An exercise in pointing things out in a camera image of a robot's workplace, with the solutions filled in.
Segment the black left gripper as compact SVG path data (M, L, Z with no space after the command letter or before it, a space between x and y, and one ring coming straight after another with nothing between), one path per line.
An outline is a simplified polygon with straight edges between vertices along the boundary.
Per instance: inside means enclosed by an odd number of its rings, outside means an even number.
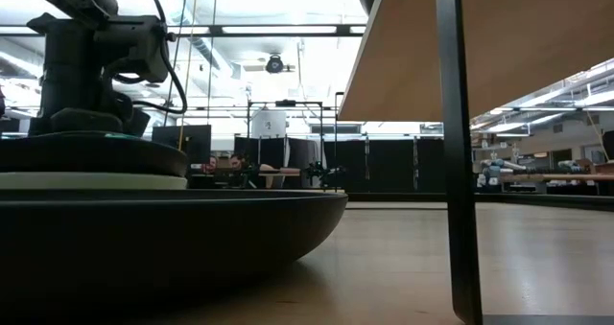
M41 100L38 117L28 134L38 136L71 131L124 132L142 136L151 116L131 108L124 96L103 82L103 64L94 44L94 31L74 19L49 13L31 19L31 30L45 37Z

